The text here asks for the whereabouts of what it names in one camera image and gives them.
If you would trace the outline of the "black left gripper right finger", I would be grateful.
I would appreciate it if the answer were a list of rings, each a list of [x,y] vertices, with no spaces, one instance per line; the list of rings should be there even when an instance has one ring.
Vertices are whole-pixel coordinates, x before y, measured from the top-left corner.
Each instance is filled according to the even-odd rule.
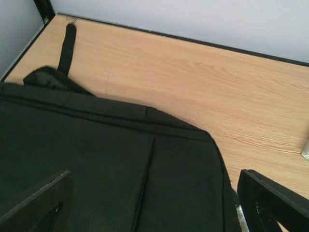
[[[309,200],[255,170],[242,170],[237,193],[251,232],[309,230]]]

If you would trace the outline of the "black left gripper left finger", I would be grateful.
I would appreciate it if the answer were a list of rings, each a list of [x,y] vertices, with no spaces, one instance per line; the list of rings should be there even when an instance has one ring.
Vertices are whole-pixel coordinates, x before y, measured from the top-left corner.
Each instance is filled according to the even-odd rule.
[[[58,172],[0,205],[2,232],[63,232],[73,202],[69,170]]]

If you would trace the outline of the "black student backpack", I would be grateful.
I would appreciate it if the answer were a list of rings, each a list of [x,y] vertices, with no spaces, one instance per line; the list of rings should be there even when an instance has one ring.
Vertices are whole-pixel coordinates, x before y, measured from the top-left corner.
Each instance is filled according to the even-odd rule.
[[[0,85],[0,202],[69,170],[65,232],[239,232],[234,190],[208,132],[154,108],[94,96],[58,68]]]

